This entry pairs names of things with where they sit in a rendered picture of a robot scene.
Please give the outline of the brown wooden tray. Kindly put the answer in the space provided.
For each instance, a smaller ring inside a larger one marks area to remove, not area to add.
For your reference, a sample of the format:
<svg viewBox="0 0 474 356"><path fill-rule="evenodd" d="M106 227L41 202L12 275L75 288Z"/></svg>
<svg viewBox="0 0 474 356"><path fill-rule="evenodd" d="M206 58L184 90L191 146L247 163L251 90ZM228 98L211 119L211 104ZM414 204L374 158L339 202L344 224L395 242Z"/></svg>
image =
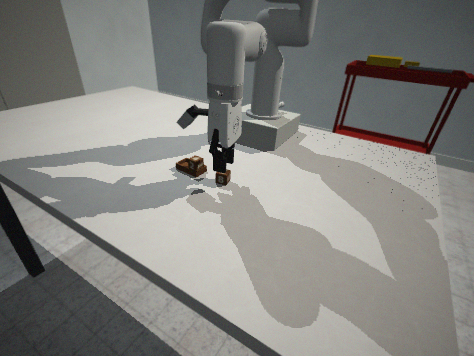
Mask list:
<svg viewBox="0 0 474 356"><path fill-rule="evenodd" d="M207 171L207 166L206 165L204 165L202 168L198 169L197 171L195 171L191 168L188 168L188 159L189 158L185 158L185 159L177 162L176 163L176 169L178 169L180 171L183 171L183 172L185 172L189 175L192 175L194 177L198 177L198 176L200 176L201 174L203 174Z"/></svg>

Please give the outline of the brown cube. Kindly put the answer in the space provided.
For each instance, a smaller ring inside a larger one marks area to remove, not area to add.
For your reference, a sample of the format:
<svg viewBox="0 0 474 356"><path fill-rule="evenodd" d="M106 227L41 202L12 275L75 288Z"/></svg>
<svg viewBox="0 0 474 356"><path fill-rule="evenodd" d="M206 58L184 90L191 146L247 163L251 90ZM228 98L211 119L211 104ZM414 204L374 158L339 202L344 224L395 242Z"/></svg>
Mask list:
<svg viewBox="0 0 474 356"><path fill-rule="evenodd" d="M204 159L199 156L193 156L188 159L188 168L191 168L195 171L204 166Z"/></svg>
<svg viewBox="0 0 474 356"><path fill-rule="evenodd" d="M226 173L216 172L216 183L227 185L230 181L231 170L226 169Z"/></svg>

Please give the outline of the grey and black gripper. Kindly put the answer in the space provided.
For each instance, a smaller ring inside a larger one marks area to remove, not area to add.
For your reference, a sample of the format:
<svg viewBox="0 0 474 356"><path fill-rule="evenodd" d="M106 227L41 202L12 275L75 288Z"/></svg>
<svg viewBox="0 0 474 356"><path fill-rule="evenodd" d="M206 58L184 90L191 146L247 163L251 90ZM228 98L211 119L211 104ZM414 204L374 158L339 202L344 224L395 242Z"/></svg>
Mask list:
<svg viewBox="0 0 474 356"><path fill-rule="evenodd" d="M213 157L213 171L226 173L226 163L234 163L232 148L235 147L234 142L242 132L243 97L236 100L220 100L207 95L207 98L209 99L208 143L209 153ZM221 151L217 147L221 148Z"/></svg>

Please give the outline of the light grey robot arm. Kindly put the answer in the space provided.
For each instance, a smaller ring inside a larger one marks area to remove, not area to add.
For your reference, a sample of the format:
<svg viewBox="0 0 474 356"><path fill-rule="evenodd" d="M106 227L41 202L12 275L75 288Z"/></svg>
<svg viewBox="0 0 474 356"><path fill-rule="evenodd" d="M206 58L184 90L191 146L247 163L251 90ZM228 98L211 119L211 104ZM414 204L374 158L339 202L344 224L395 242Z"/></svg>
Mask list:
<svg viewBox="0 0 474 356"><path fill-rule="evenodd" d="M264 9L255 22L221 19L229 1L205 0L203 5L200 39L207 54L207 95L220 100L242 98L245 61L255 61L252 110L247 109L246 115L279 119L282 113L278 110L284 106L279 102L284 59L278 46L310 43L318 0L266 0L298 4L300 9Z"/></svg>

